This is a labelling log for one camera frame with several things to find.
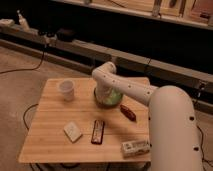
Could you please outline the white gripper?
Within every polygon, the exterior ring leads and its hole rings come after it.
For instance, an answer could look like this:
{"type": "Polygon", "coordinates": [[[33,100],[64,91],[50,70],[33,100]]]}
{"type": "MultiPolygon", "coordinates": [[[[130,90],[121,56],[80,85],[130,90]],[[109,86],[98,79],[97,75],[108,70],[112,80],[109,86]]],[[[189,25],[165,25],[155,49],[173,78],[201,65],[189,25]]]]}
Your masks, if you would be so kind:
{"type": "Polygon", "coordinates": [[[108,103],[112,99],[112,88],[98,82],[95,88],[95,95],[100,103],[108,103]]]}

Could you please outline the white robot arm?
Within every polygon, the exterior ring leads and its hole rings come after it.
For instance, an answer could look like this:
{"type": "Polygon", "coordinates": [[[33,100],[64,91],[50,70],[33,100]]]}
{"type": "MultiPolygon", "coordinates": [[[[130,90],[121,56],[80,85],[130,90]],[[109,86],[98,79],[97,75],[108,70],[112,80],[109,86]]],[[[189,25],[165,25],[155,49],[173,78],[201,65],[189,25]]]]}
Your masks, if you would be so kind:
{"type": "Polygon", "coordinates": [[[112,62],[95,68],[92,77],[99,102],[114,89],[148,107],[151,171],[204,171],[195,110],[184,90],[120,77],[112,62]]]}

